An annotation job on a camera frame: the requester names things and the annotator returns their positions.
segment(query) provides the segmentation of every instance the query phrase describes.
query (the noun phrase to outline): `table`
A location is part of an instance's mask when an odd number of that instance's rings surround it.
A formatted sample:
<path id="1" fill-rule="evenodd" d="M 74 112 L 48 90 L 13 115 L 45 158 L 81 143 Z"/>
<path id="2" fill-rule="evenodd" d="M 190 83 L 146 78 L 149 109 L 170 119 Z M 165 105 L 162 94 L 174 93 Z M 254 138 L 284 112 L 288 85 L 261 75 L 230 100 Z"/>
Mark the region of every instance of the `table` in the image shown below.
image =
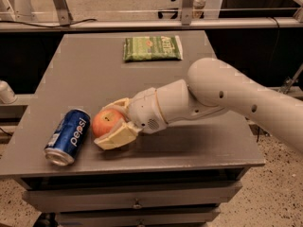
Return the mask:
<path id="1" fill-rule="evenodd" d="M 184 59 L 125 63 L 124 39 L 142 35 L 179 35 Z M 0 176 L 20 183 L 24 200 L 56 213 L 62 226 L 211 221 L 220 203 L 241 189 L 243 174 L 265 163 L 236 113 L 177 122 L 109 151 L 98 148 L 89 131 L 72 166 L 54 166 L 44 156 L 69 110 L 93 117 L 117 99 L 186 79 L 190 65 L 203 57 L 215 57 L 203 31 L 64 35 L 0 161 Z"/>

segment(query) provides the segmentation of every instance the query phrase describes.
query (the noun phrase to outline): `apple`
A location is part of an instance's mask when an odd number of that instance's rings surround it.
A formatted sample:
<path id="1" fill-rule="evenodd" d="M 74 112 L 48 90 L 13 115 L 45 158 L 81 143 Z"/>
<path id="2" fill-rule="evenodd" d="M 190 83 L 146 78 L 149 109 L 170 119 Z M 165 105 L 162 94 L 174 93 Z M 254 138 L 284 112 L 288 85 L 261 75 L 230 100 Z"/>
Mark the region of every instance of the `apple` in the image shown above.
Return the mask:
<path id="1" fill-rule="evenodd" d="M 96 138 L 108 133 L 117 121 L 123 118 L 124 115 L 115 109 L 101 110 L 93 119 L 92 128 Z"/>

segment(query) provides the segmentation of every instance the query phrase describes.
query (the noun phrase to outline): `speckled floor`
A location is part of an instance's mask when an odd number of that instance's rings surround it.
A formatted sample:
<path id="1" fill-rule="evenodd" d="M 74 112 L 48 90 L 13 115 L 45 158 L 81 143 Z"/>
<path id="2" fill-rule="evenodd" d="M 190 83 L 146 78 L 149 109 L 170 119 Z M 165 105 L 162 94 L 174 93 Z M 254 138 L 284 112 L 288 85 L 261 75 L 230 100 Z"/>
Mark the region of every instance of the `speckled floor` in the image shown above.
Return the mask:
<path id="1" fill-rule="evenodd" d="M 5 146 L 0 145 L 0 154 Z M 209 227 L 303 226 L 303 155 L 271 136 L 262 135 L 258 147 L 266 165 L 244 175 L 241 191 L 229 203 L 221 204 L 222 212 Z M 23 192 L 14 180 L 0 181 L 0 223 L 33 225 L 40 212 L 22 201 Z"/>

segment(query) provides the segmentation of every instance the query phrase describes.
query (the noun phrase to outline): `soda can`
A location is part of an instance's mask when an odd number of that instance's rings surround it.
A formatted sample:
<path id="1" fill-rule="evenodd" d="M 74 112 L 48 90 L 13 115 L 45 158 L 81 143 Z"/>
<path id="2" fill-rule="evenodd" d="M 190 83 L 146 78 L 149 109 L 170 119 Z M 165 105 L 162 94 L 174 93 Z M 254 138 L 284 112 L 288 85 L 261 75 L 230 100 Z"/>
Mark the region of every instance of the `soda can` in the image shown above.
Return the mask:
<path id="1" fill-rule="evenodd" d="M 90 116 L 85 111 L 68 112 L 46 145 L 45 158 L 58 166 L 73 164 L 89 127 Z"/>

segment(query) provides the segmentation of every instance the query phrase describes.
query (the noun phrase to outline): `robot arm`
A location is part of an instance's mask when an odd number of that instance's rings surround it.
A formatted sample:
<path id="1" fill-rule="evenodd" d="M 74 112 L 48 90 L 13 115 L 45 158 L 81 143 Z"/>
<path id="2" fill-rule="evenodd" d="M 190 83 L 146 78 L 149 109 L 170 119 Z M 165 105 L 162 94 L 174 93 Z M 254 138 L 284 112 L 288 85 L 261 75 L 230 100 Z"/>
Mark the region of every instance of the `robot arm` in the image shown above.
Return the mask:
<path id="1" fill-rule="evenodd" d="M 104 149 L 121 147 L 141 131 L 154 133 L 175 121 L 232 110 L 303 152 L 303 102 L 263 87 L 216 59 L 194 62 L 188 70 L 187 83 L 181 79 L 158 89 L 150 88 L 104 109 L 113 107 L 124 112 L 128 121 L 119 130 L 131 133 L 119 138 L 115 130 L 96 139 L 95 143 Z"/>

